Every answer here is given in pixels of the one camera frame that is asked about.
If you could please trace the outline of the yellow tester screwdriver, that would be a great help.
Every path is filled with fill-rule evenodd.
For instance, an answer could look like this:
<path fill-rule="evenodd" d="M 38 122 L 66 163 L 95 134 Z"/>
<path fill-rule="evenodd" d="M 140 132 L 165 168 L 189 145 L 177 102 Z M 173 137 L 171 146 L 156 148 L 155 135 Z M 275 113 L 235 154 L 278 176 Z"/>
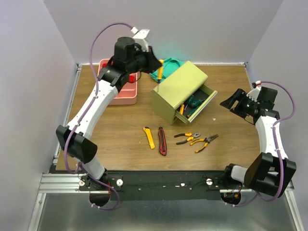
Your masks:
<path fill-rule="evenodd" d="M 161 63 L 161 66 L 158 68 L 158 75 L 157 75 L 157 83 L 159 84 L 162 80 L 162 75 L 163 75 L 163 64 L 164 60 L 160 59 L 159 62 Z"/>

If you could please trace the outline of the green stubby screwdriver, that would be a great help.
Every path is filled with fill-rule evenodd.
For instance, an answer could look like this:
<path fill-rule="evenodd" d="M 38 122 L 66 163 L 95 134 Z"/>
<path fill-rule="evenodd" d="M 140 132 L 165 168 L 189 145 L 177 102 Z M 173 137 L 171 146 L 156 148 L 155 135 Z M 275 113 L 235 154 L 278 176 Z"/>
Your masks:
<path fill-rule="evenodd" d="M 198 106 L 200 106 L 205 100 L 196 100 L 196 101 L 193 101 L 191 104 L 190 104 L 190 107 L 191 108 L 197 108 Z"/>
<path fill-rule="evenodd" d="M 194 96 L 192 95 L 188 100 L 187 100 L 187 105 L 190 105 L 193 102 Z"/>

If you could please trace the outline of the needle nose pliers orange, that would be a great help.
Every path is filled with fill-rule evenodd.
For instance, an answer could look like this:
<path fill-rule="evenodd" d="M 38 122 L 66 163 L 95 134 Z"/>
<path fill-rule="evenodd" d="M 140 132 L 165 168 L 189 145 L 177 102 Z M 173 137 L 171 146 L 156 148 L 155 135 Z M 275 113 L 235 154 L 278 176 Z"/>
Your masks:
<path fill-rule="evenodd" d="M 218 137 L 218 134 L 215 134 L 215 135 L 212 135 L 212 136 L 207 137 L 207 138 L 197 139 L 197 140 L 191 142 L 190 146 L 193 146 L 194 144 L 199 143 L 199 142 L 204 143 L 202 148 L 195 151 L 195 153 L 200 153 L 201 151 L 203 151 L 207 147 L 208 144 L 210 144 L 217 137 Z"/>

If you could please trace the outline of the olive green drawer cabinet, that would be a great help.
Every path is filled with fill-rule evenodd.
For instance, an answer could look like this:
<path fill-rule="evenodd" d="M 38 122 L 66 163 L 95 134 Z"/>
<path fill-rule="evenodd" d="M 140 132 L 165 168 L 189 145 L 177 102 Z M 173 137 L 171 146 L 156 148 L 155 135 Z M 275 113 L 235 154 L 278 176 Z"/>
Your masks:
<path fill-rule="evenodd" d="M 152 109 L 168 124 L 172 125 L 176 120 L 183 123 L 191 123 L 217 95 L 205 83 L 208 79 L 201 69 L 192 62 L 187 61 L 162 83 L 151 90 Z M 187 105 L 187 100 L 194 96 L 193 101 L 205 100 L 197 107 L 195 113 L 187 118 L 187 114 L 193 109 Z M 180 106 L 185 104 L 184 112 L 180 114 Z"/>

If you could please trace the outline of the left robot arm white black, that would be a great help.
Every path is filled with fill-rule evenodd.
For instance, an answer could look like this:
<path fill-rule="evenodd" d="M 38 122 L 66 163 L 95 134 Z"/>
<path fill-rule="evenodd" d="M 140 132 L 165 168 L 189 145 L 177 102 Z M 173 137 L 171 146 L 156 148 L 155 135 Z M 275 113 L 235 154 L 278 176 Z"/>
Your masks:
<path fill-rule="evenodd" d="M 152 73 L 161 67 L 146 37 L 120 37 L 114 55 L 96 77 L 96 84 L 77 115 L 66 125 L 59 125 L 56 136 L 65 155 L 80 162 L 91 177 L 90 184 L 102 190 L 107 183 L 106 169 L 96 157 L 97 145 L 90 141 L 93 130 L 110 102 L 137 72 Z"/>

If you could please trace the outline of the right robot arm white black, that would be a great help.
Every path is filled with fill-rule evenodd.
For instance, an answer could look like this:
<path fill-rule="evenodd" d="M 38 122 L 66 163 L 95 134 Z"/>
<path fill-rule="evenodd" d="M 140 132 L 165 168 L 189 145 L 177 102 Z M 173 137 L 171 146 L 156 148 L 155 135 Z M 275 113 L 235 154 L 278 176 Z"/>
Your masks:
<path fill-rule="evenodd" d="M 253 118 L 259 137 L 260 154 L 248 167 L 229 164 L 221 177 L 222 185 L 228 189 L 238 183 L 264 193 L 270 199 L 281 197 L 291 181 L 296 163 L 288 159 L 280 137 L 280 114 L 275 111 L 275 89 L 257 86 L 250 92 L 238 89 L 231 97 L 222 101 L 221 106 L 245 119 Z"/>

